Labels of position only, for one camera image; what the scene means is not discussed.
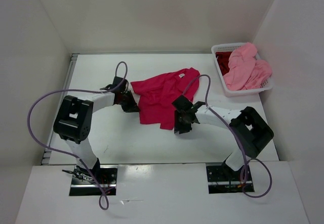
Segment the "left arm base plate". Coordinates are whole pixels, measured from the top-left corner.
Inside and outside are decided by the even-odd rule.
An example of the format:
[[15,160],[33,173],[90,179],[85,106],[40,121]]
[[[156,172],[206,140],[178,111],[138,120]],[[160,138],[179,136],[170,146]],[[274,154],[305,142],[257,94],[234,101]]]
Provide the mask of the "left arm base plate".
[[[101,173],[97,177],[97,181],[108,196],[116,195],[117,170],[116,165],[101,165]],[[77,166],[73,171],[63,170],[63,172],[72,175],[69,196],[101,195],[101,191],[88,172],[79,170]]]

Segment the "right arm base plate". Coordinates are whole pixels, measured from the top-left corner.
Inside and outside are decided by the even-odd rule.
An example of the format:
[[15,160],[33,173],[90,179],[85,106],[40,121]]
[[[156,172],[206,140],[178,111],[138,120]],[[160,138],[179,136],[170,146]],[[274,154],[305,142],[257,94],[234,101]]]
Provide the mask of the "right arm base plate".
[[240,176],[241,169],[233,171],[221,163],[206,164],[206,172],[209,194],[242,193],[243,188],[247,193],[255,191],[250,169],[246,183]]

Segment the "magenta t shirt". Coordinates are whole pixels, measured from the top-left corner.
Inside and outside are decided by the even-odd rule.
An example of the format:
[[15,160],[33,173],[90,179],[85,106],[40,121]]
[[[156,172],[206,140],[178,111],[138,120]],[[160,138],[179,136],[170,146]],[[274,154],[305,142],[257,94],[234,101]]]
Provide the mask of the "magenta t shirt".
[[182,93],[192,101],[199,88],[199,80],[193,82],[188,89],[186,87],[199,75],[199,71],[191,67],[131,82],[134,93],[140,96],[140,123],[160,124],[161,129],[172,130],[175,125],[175,108],[172,102]]

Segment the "light pink t shirt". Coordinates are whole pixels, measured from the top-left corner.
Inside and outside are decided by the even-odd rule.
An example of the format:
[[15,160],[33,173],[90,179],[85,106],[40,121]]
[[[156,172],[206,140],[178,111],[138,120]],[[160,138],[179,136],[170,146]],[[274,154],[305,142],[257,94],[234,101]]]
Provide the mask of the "light pink t shirt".
[[229,72],[223,76],[229,90],[259,89],[272,75],[269,63],[256,58],[257,52],[254,44],[245,43],[231,53],[228,62]]

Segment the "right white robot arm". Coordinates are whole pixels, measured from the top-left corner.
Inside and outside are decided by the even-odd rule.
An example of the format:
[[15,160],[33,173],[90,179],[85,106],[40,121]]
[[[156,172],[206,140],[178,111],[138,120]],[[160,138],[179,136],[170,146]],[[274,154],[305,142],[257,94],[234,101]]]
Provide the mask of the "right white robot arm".
[[195,104],[173,103],[175,128],[178,134],[188,133],[193,124],[213,125],[228,129],[235,141],[236,149],[221,164],[220,174],[227,181],[243,181],[240,175],[245,162],[256,159],[273,139],[274,133],[257,111],[247,106],[242,110],[208,106],[204,102]]

